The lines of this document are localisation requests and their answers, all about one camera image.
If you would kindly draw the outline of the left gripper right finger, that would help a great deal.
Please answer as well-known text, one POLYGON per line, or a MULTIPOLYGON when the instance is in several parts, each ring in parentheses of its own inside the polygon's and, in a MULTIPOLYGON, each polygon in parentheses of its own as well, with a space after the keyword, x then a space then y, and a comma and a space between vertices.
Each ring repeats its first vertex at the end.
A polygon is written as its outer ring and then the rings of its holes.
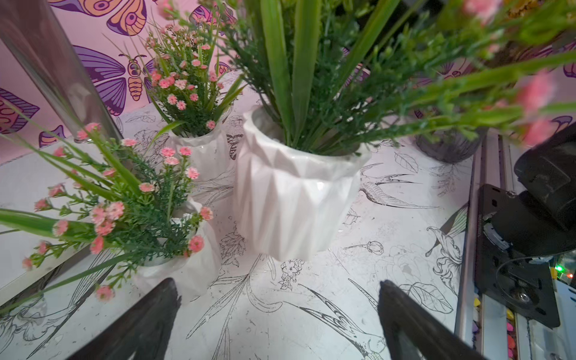
POLYGON ((482 359, 390 280, 380 283, 379 321, 392 359, 482 359))

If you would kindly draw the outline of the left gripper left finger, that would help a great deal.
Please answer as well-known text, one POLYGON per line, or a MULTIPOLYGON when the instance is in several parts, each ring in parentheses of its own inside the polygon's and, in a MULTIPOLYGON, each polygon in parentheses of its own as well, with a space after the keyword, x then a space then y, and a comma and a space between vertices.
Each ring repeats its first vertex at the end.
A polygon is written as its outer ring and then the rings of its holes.
POLYGON ((163 359, 182 298, 169 277, 70 359, 163 359))

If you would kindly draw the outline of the pink plant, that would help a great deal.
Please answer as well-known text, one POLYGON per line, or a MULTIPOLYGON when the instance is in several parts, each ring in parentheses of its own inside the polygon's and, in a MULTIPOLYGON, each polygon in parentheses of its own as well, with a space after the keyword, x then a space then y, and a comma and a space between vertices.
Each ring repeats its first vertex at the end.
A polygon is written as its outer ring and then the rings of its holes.
POLYGON ((33 211, 1 211, 1 224, 10 231, 43 239, 23 260, 25 269, 36 269, 69 249, 88 248, 94 255, 113 251, 105 262, 112 274, 95 288, 99 300, 109 301, 142 267, 203 252, 207 241, 200 228, 213 213, 189 198, 200 175, 189 164, 190 147, 163 148, 162 167, 156 169, 136 152, 135 139, 106 139, 97 122, 82 125, 77 136, 96 146, 100 157, 68 140, 51 153, 40 152, 73 182, 73 190, 59 183, 49 187, 33 211))
POLYGON ((230 162, 221 124, 243 88, 239 80, 226 88, 210 67, 214 29, 186 22, 155 27, 145 46, 154 53, 150 95, 166 122, 167 145, 184 151, 199 179, 216 178, 230 162))
POLYGON ((238 232, 276 260, 327 249, 371 147, 515 131, 553 104, 548 71, 574 51, 497 64, 575 33, 573 1, 211 1, 215 41, 262 98, 244 114, 238 232))

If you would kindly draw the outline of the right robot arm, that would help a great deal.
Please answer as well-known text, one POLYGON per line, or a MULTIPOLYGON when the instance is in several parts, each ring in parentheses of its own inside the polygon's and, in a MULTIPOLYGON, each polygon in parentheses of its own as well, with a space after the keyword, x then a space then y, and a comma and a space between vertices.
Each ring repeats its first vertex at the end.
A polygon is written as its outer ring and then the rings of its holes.
POLYGON ((575 249, 575 126, 523 153, 514 174, 519 194, 479 189, 475 285, 553 329, 561 322, 547 260, 575 249))

